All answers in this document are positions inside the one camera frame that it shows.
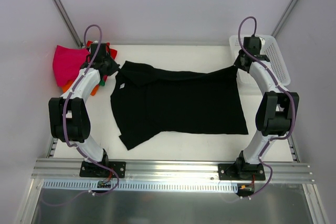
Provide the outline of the white plastic basket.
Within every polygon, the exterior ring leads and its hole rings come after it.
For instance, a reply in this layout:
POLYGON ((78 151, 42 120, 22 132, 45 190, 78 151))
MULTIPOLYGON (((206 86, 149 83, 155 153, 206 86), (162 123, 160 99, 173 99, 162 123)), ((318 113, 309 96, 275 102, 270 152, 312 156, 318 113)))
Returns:
MULTIPOLYGON (((260 51, 260 53, 262 55, 266 55, 270 59, 271 68, 275 76, 284 86, 288 86, 291 82, 291 79, 276 39, 271 35, 257 35, 257 37, 265 38, 266 50, 260 51)), ((235 61, 238 56, 238 52, 241 49, 237 35, 230 36, 229 45, 231 50, 231 56, 233 58, 233 61, 235 61)), ((250 76, 250 74, 244 72, 241 69, 238 69, 237 81, 239 84, 247 88, 257 88, 256 81, 250 76)))

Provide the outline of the black t shirt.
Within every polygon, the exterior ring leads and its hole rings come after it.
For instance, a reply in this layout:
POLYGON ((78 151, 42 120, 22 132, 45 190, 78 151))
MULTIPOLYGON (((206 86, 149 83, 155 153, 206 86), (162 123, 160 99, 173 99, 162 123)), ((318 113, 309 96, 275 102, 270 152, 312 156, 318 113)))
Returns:
POLYGON ((161 132, 246 135, 237 68, 210 73, 168 71, 125 62, 111 108, 128 150, 161 132))

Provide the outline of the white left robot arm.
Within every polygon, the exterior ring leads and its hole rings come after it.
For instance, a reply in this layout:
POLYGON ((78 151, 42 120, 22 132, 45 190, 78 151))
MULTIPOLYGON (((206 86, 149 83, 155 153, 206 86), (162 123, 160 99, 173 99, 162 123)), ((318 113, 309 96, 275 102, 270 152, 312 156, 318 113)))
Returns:
POLYGON ((48 102, 50 131, 53 138, 76 148, 91 170, 99 177, 108 174, 110 165, 103 160, 104 149, 90 135, 91 123, 86 102, 96 87, 113 75, 120 65, 115 62, 117 51, 110 44, 89 41, 71 86, 58 98, 48 102))

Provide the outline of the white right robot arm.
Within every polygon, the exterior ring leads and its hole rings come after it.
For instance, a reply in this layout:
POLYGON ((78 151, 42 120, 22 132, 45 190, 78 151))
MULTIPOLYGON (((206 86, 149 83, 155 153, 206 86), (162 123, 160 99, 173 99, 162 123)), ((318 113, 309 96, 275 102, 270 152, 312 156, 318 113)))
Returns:
POLYGON ((286 140, 293 132, 299 96, 282 85, 271 67, 271 61, 262 51, 262 39, 257 36, 241 38, 234 66, 248 73, 257 83, 262 100, 255 116, 256 133, 242 151, 244 162, 235 166, 240 179, 248 179, 254 173, 252 165, 262 158, 275 141, 286 140))

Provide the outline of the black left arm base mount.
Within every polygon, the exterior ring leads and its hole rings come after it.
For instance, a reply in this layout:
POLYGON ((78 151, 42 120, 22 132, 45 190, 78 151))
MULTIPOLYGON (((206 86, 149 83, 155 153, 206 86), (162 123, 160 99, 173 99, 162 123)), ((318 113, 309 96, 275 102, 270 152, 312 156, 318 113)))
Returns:
POLYGON ((110 175, 112 178, 116 178, 116 175, 111 172, 114 171, 119 178, 125 177, 126 162, 110 161, 108 154, 104 152, 102 161, 94 164, 92 162, 83 161, 79 172, 80 177, 89 178, 108 178, 110 175))

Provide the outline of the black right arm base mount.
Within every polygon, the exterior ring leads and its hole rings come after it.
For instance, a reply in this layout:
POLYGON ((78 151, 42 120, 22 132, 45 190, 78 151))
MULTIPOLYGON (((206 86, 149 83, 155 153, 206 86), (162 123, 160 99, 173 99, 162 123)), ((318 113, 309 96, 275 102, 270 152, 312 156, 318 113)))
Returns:
POLYGON ((234 163, 218 164, 217 168, 220 180, 266 180, 263 165, 247 163, 242 156, 236 158, 234 163))

